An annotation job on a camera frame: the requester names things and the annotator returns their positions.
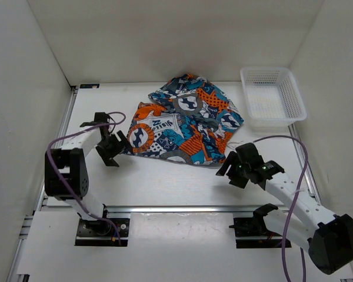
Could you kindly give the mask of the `colourful patterned shorts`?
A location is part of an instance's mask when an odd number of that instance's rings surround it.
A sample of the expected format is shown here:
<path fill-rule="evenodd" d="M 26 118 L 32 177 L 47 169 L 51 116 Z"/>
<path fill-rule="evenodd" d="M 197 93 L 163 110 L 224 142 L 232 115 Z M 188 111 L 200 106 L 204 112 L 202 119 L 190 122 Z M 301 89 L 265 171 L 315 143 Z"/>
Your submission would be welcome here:
<path fill-rule="evenodd" d="M 188 165 L 223 163 L 244 120 L 233 102 L 207 79 L 184 74 L 139 103 L 128 130 L 128 155 Z"/>

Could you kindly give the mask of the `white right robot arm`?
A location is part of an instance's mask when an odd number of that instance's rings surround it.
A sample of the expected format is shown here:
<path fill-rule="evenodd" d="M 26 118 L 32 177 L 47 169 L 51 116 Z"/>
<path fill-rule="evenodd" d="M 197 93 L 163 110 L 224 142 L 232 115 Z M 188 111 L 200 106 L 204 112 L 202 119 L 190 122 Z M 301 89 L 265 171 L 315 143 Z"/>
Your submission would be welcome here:
<path fill-rule="evenodd" d="M 230 152 L 217 171 L 231 185 L 245 188 L 251 182 L 276 197 L 289 214 L 268 203 L 252 213 L 247 223 L 235 223 L 232 229 L 245 234 L 280 234 L 306 251 L 313 264 L 324 274 L 332 274 L 353 261 L 353 218 L 325 208 L 298 188 L 275 161 L 265 162 L 253 143 Z"/>

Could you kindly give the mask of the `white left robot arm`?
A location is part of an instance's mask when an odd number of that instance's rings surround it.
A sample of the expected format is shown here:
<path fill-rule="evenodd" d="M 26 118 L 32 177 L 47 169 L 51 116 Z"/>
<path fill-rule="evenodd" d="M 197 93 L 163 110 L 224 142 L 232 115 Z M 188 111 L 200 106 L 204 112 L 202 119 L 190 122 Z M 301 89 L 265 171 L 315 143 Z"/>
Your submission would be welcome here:
<path fill-rule="evenodd" d="M 122 112 L 119 122 L 115 112 L 96 112 L 94 120 L 80 125 L 80 131 L 53 140 L 45 152 L 45 192 L 71 206 L 82 220 L 91 221 L 98 235 L 109 233 L 112 222 L 105 217 L 105 205 L 89 192 L 89 177 L 85 158 L 95 149 L 107 167 L 118 167 L 114 158 L 131 151 L 131 145 L 116 126 L 125 121 Z"/>

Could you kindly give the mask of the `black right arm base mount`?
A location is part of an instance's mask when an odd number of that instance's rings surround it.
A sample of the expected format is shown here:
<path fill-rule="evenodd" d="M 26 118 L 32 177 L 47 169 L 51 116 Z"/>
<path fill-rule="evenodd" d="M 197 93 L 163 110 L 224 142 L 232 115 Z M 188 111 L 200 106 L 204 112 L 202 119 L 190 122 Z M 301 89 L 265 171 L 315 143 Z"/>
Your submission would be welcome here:
<path fill-rule="evenodd" d="M 229 228 L 235 232 L 237 249 L 280 249 L 282 247 L 280 234 L 269 230 L 260 231 L 250 217 L 234 217 Z"/>

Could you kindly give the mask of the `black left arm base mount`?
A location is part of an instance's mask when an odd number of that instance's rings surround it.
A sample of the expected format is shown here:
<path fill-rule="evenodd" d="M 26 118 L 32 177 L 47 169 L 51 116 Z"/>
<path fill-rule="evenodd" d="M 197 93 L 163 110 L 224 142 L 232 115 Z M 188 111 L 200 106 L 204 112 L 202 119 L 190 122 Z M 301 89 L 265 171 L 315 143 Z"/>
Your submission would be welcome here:
<path fill-rule="evenodd" d="M 84 247 L 126 247 L 130 228 L 130 218 L 109 218 L 117 227 L 105 221 L 79 220 L 75 245 Z"/>

